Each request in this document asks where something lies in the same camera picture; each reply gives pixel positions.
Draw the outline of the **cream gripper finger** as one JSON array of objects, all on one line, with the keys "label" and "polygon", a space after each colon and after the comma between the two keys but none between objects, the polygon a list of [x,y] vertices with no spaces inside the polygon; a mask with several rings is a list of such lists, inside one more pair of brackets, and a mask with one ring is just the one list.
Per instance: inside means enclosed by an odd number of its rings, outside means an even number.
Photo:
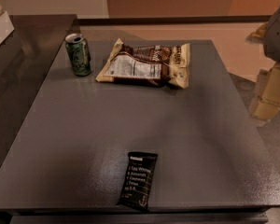
[{"label": "cream gripper finger", "polygon": [[262,44],[267,31],[267,26],[268,23],[263,23],[258,29],[248,35],[245,41],[251,44]]},{"label": "cream gripper finger", "polygon": [[248,111],[253,118],[263,121],[272,119],[280,111],[280,63],[275,63],[270,70],[259,70],[255,96]]}]

